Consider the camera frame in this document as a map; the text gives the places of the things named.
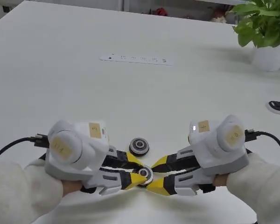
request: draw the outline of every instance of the white motor housing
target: white motor housing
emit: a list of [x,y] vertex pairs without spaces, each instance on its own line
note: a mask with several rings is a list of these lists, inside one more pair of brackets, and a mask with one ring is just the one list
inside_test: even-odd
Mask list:
[[100,169],[109,150],[103,121],[58,121],[49,131],[45,169],[61,180],[87,180]]
[[248,165],[245,132],[234,115],[221,123],[191,122],[189,143],[207,175],[232,173]]

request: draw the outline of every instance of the red object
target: red object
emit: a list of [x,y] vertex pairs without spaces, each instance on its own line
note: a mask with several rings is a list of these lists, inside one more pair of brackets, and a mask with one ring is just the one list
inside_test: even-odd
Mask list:
[[214,16],[213,18],[220,18],[220,17],[225,17],[226,11],[222,9],[217,9],[214,11]]
[[154,15],[168,16],[168,13],[164,8],[158,8],[154,11]]

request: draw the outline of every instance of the black cable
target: black cable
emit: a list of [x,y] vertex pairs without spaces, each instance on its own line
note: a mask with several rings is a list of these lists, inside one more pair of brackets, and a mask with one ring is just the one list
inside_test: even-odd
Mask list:
[[13,141],[11,143],[9,143],[7,146],[3,147],[1,150],[0,150],[0,155],[2,153],[4,153],[6,150],[8,150],[10,147],[18,144],[18,143],[21,143],[21,142],[24,142],[24,141],[31,141],[31,142],[34,142],[34,137],[27,137],[27,138],[22,138],[22,139],[18,139],[16,141]]
[[258,136],[265,135],[274,139],[280,146],[280,140],[273,134],[268,132],[256,132],[253,129],[245,130],[245,142],[256,140]]
[[256,132],[256,133],[258,134],[258,136],[265,135],[265,136],[268,136],[268,137],[274,139],[278,143],[278,145],[280,146],[280,140],[275,135],[272,135],[272,134],[267,133],[267,132]]

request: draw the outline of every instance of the power outlet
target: power outlet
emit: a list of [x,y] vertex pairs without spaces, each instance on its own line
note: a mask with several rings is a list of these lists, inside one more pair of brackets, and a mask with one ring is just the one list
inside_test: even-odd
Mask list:
[[101,56],[99,59],[103,61],[113,61],[113,62],[173,65],[172,60],[166,58],[148,57],[148,56],[127,56],[127,55],[109,54],[107,56]]

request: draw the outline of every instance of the white pot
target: white pot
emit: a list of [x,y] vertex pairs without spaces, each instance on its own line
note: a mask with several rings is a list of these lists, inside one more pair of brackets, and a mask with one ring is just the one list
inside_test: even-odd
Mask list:
[[251,64],[263,71],[277,71],[280,69],[280,45],[276,48],[255,48],[251,57]]

